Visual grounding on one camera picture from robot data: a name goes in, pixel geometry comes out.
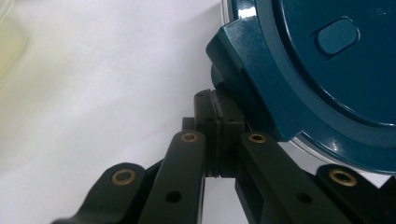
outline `white background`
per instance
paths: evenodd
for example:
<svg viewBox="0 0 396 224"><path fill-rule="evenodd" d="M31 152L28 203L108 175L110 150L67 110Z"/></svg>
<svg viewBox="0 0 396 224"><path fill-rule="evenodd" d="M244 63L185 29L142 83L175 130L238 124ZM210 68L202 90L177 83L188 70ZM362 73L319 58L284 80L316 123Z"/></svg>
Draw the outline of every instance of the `white background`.
<svg viewBox="0 0 396 224"><path fill-rule="evenodd" d="M73 216L107 168L162 159L213 89L218 0L16 0L7 18L28 43L0 77L0 223ZM247 223L232 180L206 180L204 223Z"/></svg>

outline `black metal bracket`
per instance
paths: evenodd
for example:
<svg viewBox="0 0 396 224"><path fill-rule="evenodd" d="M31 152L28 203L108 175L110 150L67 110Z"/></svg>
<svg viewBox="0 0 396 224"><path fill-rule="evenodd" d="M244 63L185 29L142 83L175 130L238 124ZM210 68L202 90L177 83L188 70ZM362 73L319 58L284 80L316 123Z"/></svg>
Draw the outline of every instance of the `black metal bracket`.
<svg viewBox="0 0 396 224"><path fill-rule="evenodd" d="M200 91L194 106L163 161L109 168L78 212L54 223L201 223L205 177L213 176L235 178L249 223L396 223L394 177L377 189L335 164L311 175L271 136L248 132L224 92Z"/></svg>

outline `dark teal plastic housing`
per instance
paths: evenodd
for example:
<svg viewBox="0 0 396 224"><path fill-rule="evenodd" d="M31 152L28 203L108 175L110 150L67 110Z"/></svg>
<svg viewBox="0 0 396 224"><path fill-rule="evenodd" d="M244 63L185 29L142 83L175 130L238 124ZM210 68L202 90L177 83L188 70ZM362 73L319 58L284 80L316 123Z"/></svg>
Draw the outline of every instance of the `dark teal plastic housing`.
<svg viewBox="0 0 396 224"><path fill-rule="evenodd" d="M396 1L233 0L207 46L250 127L396 174Z"/></svg>

